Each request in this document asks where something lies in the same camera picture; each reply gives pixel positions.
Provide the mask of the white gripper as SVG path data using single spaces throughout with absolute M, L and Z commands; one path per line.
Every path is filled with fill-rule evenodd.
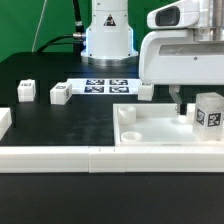
M 185 115 L 179 85 L 224 85 L 224 43 L 195 42 L 192 30 L 150 32 L 141 45 L 139 77 L 147 85 L 170 85 L 177 113 Z

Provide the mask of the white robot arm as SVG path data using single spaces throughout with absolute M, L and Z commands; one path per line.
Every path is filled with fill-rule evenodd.
M 139 60 L 138 98 L 167 85 L 176 103 L 183 85 L 224 85 L 224 0 L 178 0 L 147 15 L 151 29 L 134 50 L 128 0 L 92 0 L 83 61 L 119 66 Z

